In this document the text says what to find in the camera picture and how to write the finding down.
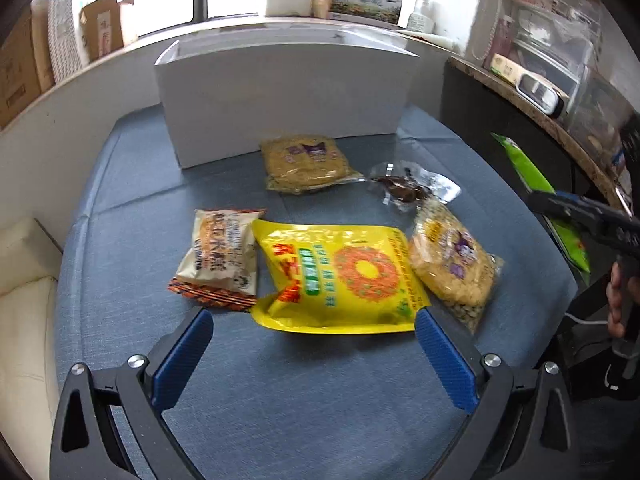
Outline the person's right hand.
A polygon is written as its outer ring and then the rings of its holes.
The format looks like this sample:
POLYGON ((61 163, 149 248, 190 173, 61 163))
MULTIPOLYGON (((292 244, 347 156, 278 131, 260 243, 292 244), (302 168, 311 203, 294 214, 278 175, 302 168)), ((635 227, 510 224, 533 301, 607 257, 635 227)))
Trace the person's right hand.
POLYGON ((606 296, 608 297, 608 332, 613 338, 620 339, 625 335, 625 326, 622 322, 624 288, 623 274, 617 262, 612 266, 606 296))

